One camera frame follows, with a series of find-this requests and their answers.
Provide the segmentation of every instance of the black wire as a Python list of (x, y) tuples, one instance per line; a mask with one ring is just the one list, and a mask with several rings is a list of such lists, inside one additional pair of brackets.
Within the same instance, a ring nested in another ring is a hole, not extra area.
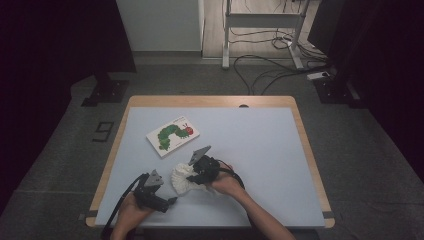
[(226, 164), (224, 161), (217, 159), (218, 162), (222, 162), (225, 166), (227, 166), (228, 169), (233, 170), (228, 164)]
[(122, 204), (122, 202), (124, 201), (124, 199), (125, 199), (125, 197), (128, 195), (128, 193), (130, 193), (131, 192), (131, 190), (132, 190), (132, 188), (134, 187), (134, 185), (136, 184), (136, 182), (137, 181), (139, 181), (142, 177), (144, 177), (145, 175), (144, 174), (142, 174), (142, 175), (140, 175), (140, 176), (138, 176), (135, 180), (134, 180), (134, 182), (132, 182), (129, 186), (128, 186), (128, 188), (127, 188), (127, 190), (125, 190), (125, 192), (121, 195), (121, 197), (119, 198), (119, 201), (116, 203), (116, 205), (115, 205), (115, 208), (113, 209), (113, 211), (112, 211), (112, 214), (110, 215), (110, 217), (109, 217), (109, 220), (107, 221), (107, 223), (106, 223), (106, 225), (103, 227), (103, 230), (102, 230), (102, 232), (101, 232), (101, 234), (100, 234), (100, 239), (103, 239), (103, 240), (105, 240), (105, 239), (109, 239), (109, 227), (110, 227), (110, 225), (111, 225), (111, 223), (112, 223), (112, 220), (114, 219), (114, 217), (115, 217), (115, 215), (116, 215), (116, 213), (119, 211), (119, 207), (121, 206), (121, 204)]
[[(249, 86), (249, 84), (247, 83), (246, 79), (243, 78), (243, 76), (240, 74), (240, 72), (237, 69), (237, 62), (240, 59), (243, 59), (243, 58), (258, 58), (258, 59), (266, 60), (266, 61), (271, 62), (274, 65), (277, 65), (279, 67), (282, 67), (283, 69), (288, 70), (288, 71), (287, 72), (280, 72), (276, 76), (267, 76), (266, 74), (271, 73), (273, 71), (277, 71), (277, 70), (266, 71), (264, 73), (261, 73), (258, 77), (256, 77), (256, 79), (254, 80), (253, 84), (251, 86)], [(325, 68), (328, 68), (328, 67), (329, 67), (329, 63), (328, 62), (325, 62), (325, 65), (323, 65), (323, 66), (314, 67), (314, 68), (311, 68), (311, 69), (308, 69), (308, 70), (297, 70), (297, 69), (291, 69), (289, 67), (286, 67), (284, 65), (281, 65), (281, 64), (279, 64), (279, 63), (277, 63), (277, 62), (275, 62), (273, 60), (270, 60), (270, 59), (267, 59), (267, 58), (264, 58), (264, 57), (260, 57), (260, 56), (256, 56), (256, 55), (243, 55), (243, 56), (238, 57), (234, 61), (234, 70), (236, 71), (237, 75), (242, 79), (243, 83), (246, 85), (247, 95), (250, 95), (251, 92), (254, 95), (254, 93), (255, 93), (254, 92), (254, 86), (259, 81), (259, 79), (261, 79), (263, 77), (274, 77), (274, 79), (262, 90), (261, 95), (264, 95), (264, 93), (266, 92), (266, 90), (268, 90), (268, 88), (272, 84), (274, 84), (278, 80), (281, 80), (281, 79), (283, 79), (285, 77), (295, 76), (295, 75), (300, 75), (300, 74), (305, 74), (305, 73), (308, 73), (308, 72), (316, 71), (316, 70), (319, 70), (319, 69), (325, 69)]]
[(230, 41), (229, 43), (263, 43), (263, 42), (272, 42), (274, 39), (266, 39), (266, 40), (260, 40), (260, 41), (251, 41), (251, 40), (236, 40), (236, 41)]
[(328, 60), (327, 58), (318, 57), (318, 56), (314, 56), (314, 55), (310, 54), (310, 52), (301, 45), (299, 45), (299, 49), (300, 49), (300, 52), (302, 53), (302, 56), (304, 56), (306, 58), (312, 58), (312, 59), (315, 59), (315, 60), (318, 60), (318, 61), (321, 61), (321, 62), (326, 62)]
[(232, 34), (234, 34), (234, 35), (236, 35), (236, 36), (246, 36), (246, 35), (259, 34), (259, 33), (268, 33), (268, 32), (272, 32), (272, 33), (274, 33), (274, 32), (276, 32), (276, 31), (274, 31), (274, 30), (264, 30), (264, 31), (258, 31), (258, 32), (250, 32), (250, 33), (235, 33), (235, 32), (233, 32), (232, 28), (230, 28), (230, 31), (231, 31), (231, 33), (232, 33)]
[(325, 56), (325, 54), (324, 53), (320, 53), (320, 52), (315, 52), (315, 51), (312, 51), (312, 50), (309, 50), (309, 49), (306, 49), (304, 46), (302, 46), (302, 45), (299, 45), (301, 48), (303, 48), (305, 51), (307, 51), (307, 52), (310, 52), (310, 53), (313, 53), (313, 54), (318, 54), (318, 55), (323, 55), (323, 56)]
[(247, 10), (249, 10), (249, 12), (252, 12), (252, 11), (250, 11), (250, 8), (247, 6), (247, 0), (244, 0), (244, 6), (246, 6), (246, 8), (247, 8)]
[[(276, 44), (277, 42), (281, 42), (281, 43), (285, 44), (285, 46), (284, 47), (278, 47), (277, 44)], [(275, 49), (278, 49), (278, 50), (286, 49), (286, 48), (289, 47), (288, 43), (284, 42), (282, 37), (276, 37), (276, 38), (272, 39), (271, 44)]]
[(274, 11), (272, 13), (275, 13), (275, 11), (277, 11), (278, 7), (281, 5), (283, 0), (280, 0), (280, 3), (277, 5), (277, 7), (275, 7)]
[(283, 13), (286, 11), (287, 0), (284, 2)]

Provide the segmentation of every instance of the book cover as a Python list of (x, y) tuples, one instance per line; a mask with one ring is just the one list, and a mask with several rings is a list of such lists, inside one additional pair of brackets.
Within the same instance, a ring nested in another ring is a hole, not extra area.
[(178, 147), (199, 136), (199, 131), (181, 116), (147, 134), (147, 139), (163, 158)]

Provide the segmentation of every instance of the person's right hand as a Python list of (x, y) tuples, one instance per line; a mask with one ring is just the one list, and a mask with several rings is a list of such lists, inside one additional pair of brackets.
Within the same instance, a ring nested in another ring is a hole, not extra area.
[[(232, 170), (232, 166), (229, 167), (223, 163), (220, 163), (221, 168), (227, 168)], [(243, 192), (244, 189), (240, 186), (239, 182), (232, 177), (229, 173), (220, 172), (218, 177), (211, 183), (212, 188), (218, 192), (234, 197), (236, 194)]]

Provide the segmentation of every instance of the hand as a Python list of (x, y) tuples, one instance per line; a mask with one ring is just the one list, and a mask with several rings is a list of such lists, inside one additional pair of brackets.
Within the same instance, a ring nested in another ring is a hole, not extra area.
[[(220, 163), (220, 167), (231, 170), (233, 169), (231, 165), (227, 166), (223, 163)], [(240, 186), (239, 182), (226, 172), (219, 172), (218, 177), (211, 183), (211, 187), (222, 194), (230, 195), (232, 197), (244, 192), (244, 189)]]
[(147, 207), (139, 208), (135, 196), (130, 192), (119, 207), (118, 220), (111, 235), (112, 240), (125, 239), (129, 231), (136, 228), (155, 210)]

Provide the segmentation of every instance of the wrist strap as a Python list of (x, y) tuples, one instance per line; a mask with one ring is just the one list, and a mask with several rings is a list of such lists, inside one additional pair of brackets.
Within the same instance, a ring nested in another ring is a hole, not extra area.
[(104, 228), (103, 228), (103, 230), (102, 230), (102, 233), (101, 233), (101, 235), (100, 235), (100, 238), (101, 238), (102, 240), (109, 240), (109, 239), (110, 239), (110, 231), (109, 231), (110, 224), (112, 223), (113, 218), (115, 218), (115, 215), (116, 215), (116, 213), (118, 212), (119, 207), (121, 206), (121, 204), (122, 204), (122, 202), (124, 201), (125, 197), (128, 195), (128, 193), (130, 193), (130, 192), (131, 192), (131, 190), (132, 190), (132, 188), (134, 187), (135, 183), (136, 183), (138, 180), (140, 180), (140, 178), (141, 178), (141, 176), (139, 176), (138, 178), (136, 178), (136, 179), (134, 180), (134, 182), (133, 182), (133, 183), (131, 183), (131, 184), (130, 184), (130, 186), (127, 188), (127, 190), (125, 190), (125, 192), (122, 194), (121, 198), (119, 199), (118, 203), (117, 203), (117, 204), (116, 204), (116, 206), (115, 206), (115, 209), (113, 209), (113, 212), (112, 212), (112, 214), (111, 214), (111, 215), (110, 215), (110, 217), (109, 217), (109, 220), (107, 221), (106, 225), (104, 226)]
[(221, 172), (229, 173), (233, 178), (235, 178), (239, 182), (240, 186), (244, 189), (243, 181), (241, 180), (240, 176), (237, 173), (235, 173), (233, 170), (228, 168), (219, 168), (218, 170)]

